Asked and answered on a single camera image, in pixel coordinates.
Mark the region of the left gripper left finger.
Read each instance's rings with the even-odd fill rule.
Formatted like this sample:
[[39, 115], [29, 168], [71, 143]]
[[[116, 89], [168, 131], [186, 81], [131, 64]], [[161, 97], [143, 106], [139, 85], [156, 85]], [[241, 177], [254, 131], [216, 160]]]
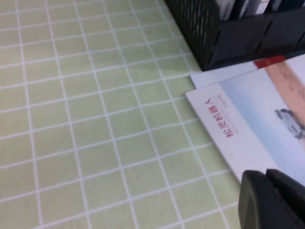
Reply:
[[266, 173], [243, 172], [239, 195], [239, 221], [242, 229], [288, 229], [293, 219]]

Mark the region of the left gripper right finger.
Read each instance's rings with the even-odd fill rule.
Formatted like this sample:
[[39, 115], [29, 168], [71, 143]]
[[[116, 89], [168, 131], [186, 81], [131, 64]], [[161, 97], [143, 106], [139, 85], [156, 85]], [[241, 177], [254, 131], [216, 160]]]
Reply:
[[284, 201], [285, 208], [293, 219], [288, 227], [289, 229], [305, 228], [305, 187], [277, 169], [268, 169], [266, 171], [267, 178], [271, 181], [279, 195]]

